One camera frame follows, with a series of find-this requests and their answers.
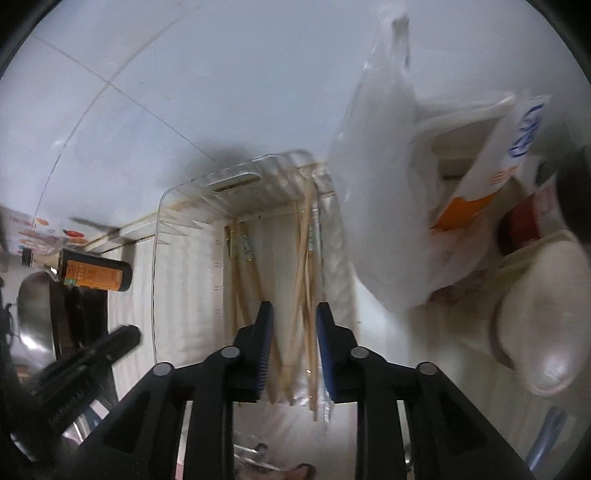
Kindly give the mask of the colourful wall sticker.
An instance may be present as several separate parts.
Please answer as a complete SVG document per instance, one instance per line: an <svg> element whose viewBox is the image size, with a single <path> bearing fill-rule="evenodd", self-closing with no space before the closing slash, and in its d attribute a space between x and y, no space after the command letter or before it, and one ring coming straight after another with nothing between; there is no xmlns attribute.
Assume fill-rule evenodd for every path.
<svg viewBox="0 0 591 480"><path fill-rule="evenodd" d="M25 248L47 254L61 246L84 246L89 243L85 233L63 228L59 222L50 222L26 213L1 208L1 247L13 256Z"/></svg>

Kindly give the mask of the clear plastic organizer basket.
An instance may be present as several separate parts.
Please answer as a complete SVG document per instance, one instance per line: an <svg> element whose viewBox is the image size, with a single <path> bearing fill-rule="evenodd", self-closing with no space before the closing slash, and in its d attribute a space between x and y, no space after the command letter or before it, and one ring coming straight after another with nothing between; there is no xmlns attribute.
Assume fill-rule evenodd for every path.
<svg viewBox="0 0 591 480"><path fill-rule="evenodd" d="M307 152L270 154L188 181L159 203L152 254L157 361L185 366L274 312L266 398L329 412L315 305L356 327L353 271L328 165Z"/></svg>

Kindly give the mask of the wooden chopstick green band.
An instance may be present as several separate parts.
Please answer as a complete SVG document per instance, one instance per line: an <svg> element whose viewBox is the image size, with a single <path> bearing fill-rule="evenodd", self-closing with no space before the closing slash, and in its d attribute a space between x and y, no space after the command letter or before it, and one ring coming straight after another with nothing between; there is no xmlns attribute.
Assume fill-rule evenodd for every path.
<svg viewBox="0 0 591 480"><path fill-rule="evenodd" d="M242 240L239 251L240 260L242 260L242 265L245 267L242 281L243 285L245 285L245 293L249 301L249 312L253 322L256 312L259 310L259 305L266 299L266 296L263 293L262 276L260 275L259 264L257 264L249 224L245 221L239 221L238 228L240 240Z"/></svg>

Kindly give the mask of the dark soy sauce bottle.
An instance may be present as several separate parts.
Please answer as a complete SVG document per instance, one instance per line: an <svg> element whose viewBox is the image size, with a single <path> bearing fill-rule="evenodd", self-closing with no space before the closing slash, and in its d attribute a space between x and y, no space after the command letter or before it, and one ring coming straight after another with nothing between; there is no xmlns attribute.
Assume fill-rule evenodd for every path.
<svg viewBox="0 0 591 480"><path fill-rule="evenodd" d="M125 261L63 249L58 273L65 285L103 291L127 291L132 282L132 268Z"/></svg>

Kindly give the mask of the white plastic bag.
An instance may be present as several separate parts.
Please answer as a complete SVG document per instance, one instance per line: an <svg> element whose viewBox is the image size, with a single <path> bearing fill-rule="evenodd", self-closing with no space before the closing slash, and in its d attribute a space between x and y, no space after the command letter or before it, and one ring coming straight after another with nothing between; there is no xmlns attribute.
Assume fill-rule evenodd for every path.
<svg viewBox="0 0 591 480"><path fill-rule="evenodd" d="M485 208L520 170L548 103L530 91L419 103L408 14L382 20L329 150L329 175L356 275L386 309L421 305L477 269L493 243ZM446 184L435 140L485 121L493 128L471 167Z"/></svg>

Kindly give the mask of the steel wok with lid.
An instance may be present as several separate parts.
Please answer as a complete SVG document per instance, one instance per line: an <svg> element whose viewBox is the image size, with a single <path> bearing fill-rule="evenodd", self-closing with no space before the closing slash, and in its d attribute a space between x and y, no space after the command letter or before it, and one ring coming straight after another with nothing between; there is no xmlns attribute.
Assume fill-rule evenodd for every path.
<svg viewBox="0 0 591 480"><path fill-rule="evenodd" d="M21 343L37 370L82 348L85 324L80 294L46 272L32 273L21 283L17 317Z"/></svg>

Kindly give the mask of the steel spoon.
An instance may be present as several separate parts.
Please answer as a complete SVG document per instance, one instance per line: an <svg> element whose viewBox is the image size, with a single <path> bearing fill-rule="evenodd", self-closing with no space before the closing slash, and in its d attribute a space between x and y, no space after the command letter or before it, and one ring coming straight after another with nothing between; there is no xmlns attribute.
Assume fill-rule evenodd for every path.
<svg viewBox="0 0 591 480"><path fill-rule="evenodd" d="M542 427L525 458L525 463L532 472L540 466L554 447L567 418L567 412L563 408L552 406L548 410Z"/></svg>

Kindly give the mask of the red cap sauce bottle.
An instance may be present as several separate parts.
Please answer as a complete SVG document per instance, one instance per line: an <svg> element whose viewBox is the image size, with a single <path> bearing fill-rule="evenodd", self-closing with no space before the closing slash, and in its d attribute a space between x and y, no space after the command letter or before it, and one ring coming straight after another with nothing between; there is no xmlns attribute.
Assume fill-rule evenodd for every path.
<svg viewBox="0 0 591 480"><path fill-rule="evenodd" d="M496 240L507 256L559 230L590 243L590 147L541 163L536 190L500 220Z"/></svg>

